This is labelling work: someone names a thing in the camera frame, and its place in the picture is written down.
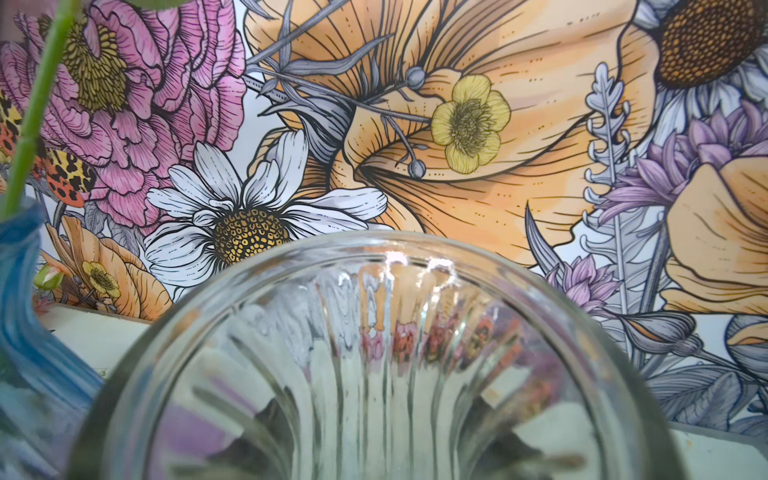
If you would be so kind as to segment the clear glass vase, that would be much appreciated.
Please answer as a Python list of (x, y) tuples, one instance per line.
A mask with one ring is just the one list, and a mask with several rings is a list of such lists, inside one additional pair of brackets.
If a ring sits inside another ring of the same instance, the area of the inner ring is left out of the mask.
[(497, 255), (316, 237), (225, 269), (128, 350), (69, 479), (683, 479), (583, 310)]

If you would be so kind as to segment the cream white rose stem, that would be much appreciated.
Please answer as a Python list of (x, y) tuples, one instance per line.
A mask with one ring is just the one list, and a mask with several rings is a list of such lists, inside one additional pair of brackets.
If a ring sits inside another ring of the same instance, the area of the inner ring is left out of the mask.
[(79, 0), (59, 1), (47, 32), (44, 49), (38, 64), (28, 108), (22, 121), (21, 137), (11, 163), (10, 178), (1, 201), (1, 220), (14, 217), (24, 195), (26, 179), (37, 156), (37, 145), (54, 84), (70, 30), (82, 10)]

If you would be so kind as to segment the purple blue glass vase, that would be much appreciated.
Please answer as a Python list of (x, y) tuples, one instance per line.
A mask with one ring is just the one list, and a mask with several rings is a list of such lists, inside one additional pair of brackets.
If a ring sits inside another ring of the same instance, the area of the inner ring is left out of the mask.
[(23, 200), (1, 223), (1, 476), (58, 479), (103, 379), (45, 328), (33, 278), (46, 219)]

